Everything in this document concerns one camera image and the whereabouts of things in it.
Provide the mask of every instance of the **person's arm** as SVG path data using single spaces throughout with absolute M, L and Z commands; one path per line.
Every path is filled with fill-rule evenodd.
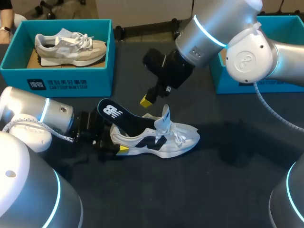
M 1 26 L 12 28 L 15 18 L 13 6 L 10 0 L 0 0 L 1 10 Z M 0 44 L 9 44 L 10 34 L 6 31 L 0 30 Z

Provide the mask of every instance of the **shoe insole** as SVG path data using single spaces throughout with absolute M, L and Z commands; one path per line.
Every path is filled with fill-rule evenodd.
M 104 119 L 121 128 L 130 137 L 140 135 L 146 128 L 155 129 L 154 120 L 136 116 L 110 99 L 101 100 L 97 109 Z
M 55 44 L 45 44 L 43 45 L 45 48 L 53 48 L 55 47 Z

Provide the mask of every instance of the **teal shoe box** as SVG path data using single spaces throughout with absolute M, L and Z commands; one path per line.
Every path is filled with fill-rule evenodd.
M 304 45 L 304 23 L 299 16 L 259 16 L 257 20 L 268 38 L 282 43 Z M 221 53 L 212 59 L 209 66 L 217 94 L 255 93 L 253 86 L 240 84 L 230 77 Z M 261 93 L 304 92 L 304 87 L 276 80 L 261 80 L 258 88 Z
M 27 69 L 35 36 L 53 36 L 62 28 L 94 36 L 107 43 L 104 67 Z M 110 96 L 115 61 L 115 40 L 110 19 L 28 20 L 18 27 L 0 66 L 8 86 L 44 97 Z

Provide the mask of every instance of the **wristwatch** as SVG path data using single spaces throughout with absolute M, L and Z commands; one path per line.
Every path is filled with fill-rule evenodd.
M 10 32 L 11 32 L 10 28 L 8 28 L 8 27 L 1 27 L 1 28 L 0 28 L 0 31 L 1 31 L 1 30 L 6 31 L 6 32 L 8 32 L 9 34 L 10 34 Z

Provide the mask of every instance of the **shoelace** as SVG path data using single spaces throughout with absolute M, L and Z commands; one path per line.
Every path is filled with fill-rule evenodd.
M 170 121 L 170 124 L 167 126 L 166 130 L 161 131 L 159 135 L 174 135 L 175 143 L 180 146 L 186 140 L 186 137 L 183 135 L 186 133 L 186 130 L 178 128 L 172 121 Z
M 80 45 L 77 51 L 79 51 L 82 48 L 85 49 L 93 46 L 93 41 L 92 41 L 93 37 L 88 37 L 87 34 L 83 35 L 80 32 L 73 32 L 73 34 L 77 35 L 76 39 L 78 39 L 79 41 L 77 43 L 71 44 L 71 46 Z

